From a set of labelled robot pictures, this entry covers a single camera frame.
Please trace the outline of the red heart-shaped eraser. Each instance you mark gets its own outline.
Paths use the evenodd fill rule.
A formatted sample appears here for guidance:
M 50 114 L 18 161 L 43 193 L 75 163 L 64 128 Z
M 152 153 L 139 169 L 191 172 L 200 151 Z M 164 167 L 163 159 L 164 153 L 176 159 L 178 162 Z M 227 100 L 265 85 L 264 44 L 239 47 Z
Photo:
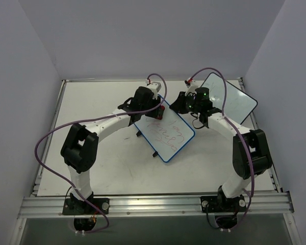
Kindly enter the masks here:
M 156 119 L 162 120 L 163 119 L 164 111 L 165 111 L 165 107 L 163 105 L 160 105 L 159 108 L 157 109 L 157 117 L 156 117 Z

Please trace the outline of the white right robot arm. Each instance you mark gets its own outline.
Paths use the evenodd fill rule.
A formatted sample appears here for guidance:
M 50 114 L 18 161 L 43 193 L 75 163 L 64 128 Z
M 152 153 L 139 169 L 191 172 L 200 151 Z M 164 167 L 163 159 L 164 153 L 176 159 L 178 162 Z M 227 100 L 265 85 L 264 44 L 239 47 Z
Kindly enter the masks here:
M 216 198 L 219 209 L 227 211 L 235 204 L 236 197 L 251 185 L 254 179 L 273 165 L 267 138 L 263 130 L 244 127 L 225 115 L 224 109 L 214 107 L 209 89 L 198 87 L 193 91 L 181 91 L 169 108 L 178 114 L 196 114 L 204 127 L 212 129 L 232 143 L 233 173 L 220 186 L 221 194 Z

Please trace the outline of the blue-framed whiteboard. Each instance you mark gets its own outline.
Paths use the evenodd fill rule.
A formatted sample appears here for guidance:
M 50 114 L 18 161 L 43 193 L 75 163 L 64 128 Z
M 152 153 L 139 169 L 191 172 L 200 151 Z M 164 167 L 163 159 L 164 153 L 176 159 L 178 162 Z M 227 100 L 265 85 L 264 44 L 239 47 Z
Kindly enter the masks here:
M 195 131 L 169 108 L 167 101 L 162 105 L 165 107 L 162 120 L 142 116 L 134 125 L 161 160 L 168 163 L 195 137 Z

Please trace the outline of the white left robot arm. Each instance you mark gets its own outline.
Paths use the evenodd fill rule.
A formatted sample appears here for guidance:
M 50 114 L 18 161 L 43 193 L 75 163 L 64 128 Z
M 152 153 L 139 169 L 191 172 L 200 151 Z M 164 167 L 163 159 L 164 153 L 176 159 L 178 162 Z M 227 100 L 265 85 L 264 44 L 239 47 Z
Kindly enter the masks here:
M 75 190 L 71 198 L 74 208 L 81 214 L 92 210 L 93 191 L 90 186 L 90 168 L 96 161 L 98 144 L 114 132 L 129 127 L 142 116 L 162 119 L 164 107 L 158 95 L 161 84 L 153 82 L 140 86 L 133 97 L 128 98 L 107 118 L 89 123 L 75 123 L 69 129 L 61 149 L 61 156 L 68 166 Z

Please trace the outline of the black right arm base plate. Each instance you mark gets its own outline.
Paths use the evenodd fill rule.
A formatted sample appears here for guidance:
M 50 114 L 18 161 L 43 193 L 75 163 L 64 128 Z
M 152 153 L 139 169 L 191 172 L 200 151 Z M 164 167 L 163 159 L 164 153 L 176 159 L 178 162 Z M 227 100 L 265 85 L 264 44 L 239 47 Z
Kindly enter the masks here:
M 204 213 L 235 213 L 246 210 L 246 202 L 243 195 L 228 199 L 216 195 L 201 196 L 201 210 Z

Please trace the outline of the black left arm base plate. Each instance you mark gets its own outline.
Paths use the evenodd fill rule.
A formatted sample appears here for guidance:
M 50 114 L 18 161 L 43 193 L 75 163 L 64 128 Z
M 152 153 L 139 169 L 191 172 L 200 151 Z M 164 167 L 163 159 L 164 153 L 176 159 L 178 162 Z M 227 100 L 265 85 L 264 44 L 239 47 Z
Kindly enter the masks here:
M 75 198 L 66 198 L 63 205 L 63 215 L 92 215 L 99 214 L 97 208 L 104 214 L 109 213 L 109 198 L 92 198 L 90 202 L 96 207 Z

